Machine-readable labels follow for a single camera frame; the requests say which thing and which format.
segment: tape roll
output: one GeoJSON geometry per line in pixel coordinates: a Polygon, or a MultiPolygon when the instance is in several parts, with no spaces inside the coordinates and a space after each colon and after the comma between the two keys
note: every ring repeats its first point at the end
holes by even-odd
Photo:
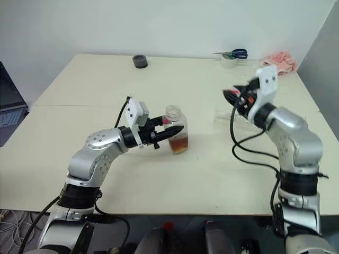
{"type": "Polygon", "coordinates": [[[221,55],[220,64],[226,69],[234,68],[237,65],[237,58],[230,58],[225,54],[221,55]]]}

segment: white table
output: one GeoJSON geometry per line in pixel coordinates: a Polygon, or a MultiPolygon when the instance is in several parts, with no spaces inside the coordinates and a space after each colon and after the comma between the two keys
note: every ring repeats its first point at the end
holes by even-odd
{"type": "MultiPolygon", "coordinates": [[[[126,95],[144,101],[151,117],[177,104],[188,118],[189,149],[173,155],[167,141],[116,159],[102,186],[100,207],[120,214],[270,214],[274,172],[237,161],[229,136],[231,106],[221,90],[245,84],[257,61],[223,69],[207,59],[148,58],[136,69],[131,56],[77,55],[37,100],[0,150],[0,208],[40,211],[65,182],[68,161],[86,137],[114,126],[126,95]]],[[[306,119],[324,144],[320,211],[339,214],[336,156],[339,143],[297,74],[282,78],[275,100],[306,119]]],[[[238,138],[258,131],[243,118],[238,138]]],[[[276,152],[268,137],[248,147],[276,152]]],[[[246,159],[276,161],[252,154],[246,159]]]]}

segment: red object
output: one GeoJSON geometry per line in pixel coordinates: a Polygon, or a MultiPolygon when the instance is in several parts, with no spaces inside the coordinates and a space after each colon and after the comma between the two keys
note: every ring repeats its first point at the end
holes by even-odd
{"type": "Polygon", "coordinates": [[[173,223],[171,222],[166,222],[164,225],[163,225],[163,229],[165,230],[172,230],[173,229],[173,223]]]}

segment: blue scissors handle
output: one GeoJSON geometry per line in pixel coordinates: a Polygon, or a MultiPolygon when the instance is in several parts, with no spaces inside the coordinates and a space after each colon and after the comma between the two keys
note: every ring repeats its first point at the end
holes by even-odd
{"type": "Polygon", "coordinates": [[[248,54],[246,49],[235,49],[232,50],[232,56],[238,59],[246,59],[248,54]]]}

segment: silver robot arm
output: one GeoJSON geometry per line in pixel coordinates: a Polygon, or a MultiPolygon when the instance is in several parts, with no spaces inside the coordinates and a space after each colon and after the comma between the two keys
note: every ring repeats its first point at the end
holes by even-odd
{"type": "Polygon", "coordinates": [[[337,254],[321,237],[319,161],[323,155],[320,138],[312,133],[301,117],[271,104],[278,87],[275,66],[261,68],[247,86],[225,90],[226,100],[237,111],[265,129],[279,153],[279,202],[274,205],[273,227],[285,237],[287,254],[337,254]]]}
{"type": "Polygon", "coordinates": [[[92,133],[71,158],[66,183],[42,231],[39,250],[32,253],[86,253],[93,233],[94,204],[102,195],[100,186],[114,159],[136,146],[153,144],[157,149],[158,141],[183,129],[183,126],[174,126],[156,132],[155,127],[163,125],[162,116],[148,118],[144,103],[133,98],[129,99],[127,107],[128,128],[122,126],[92,133]]]}

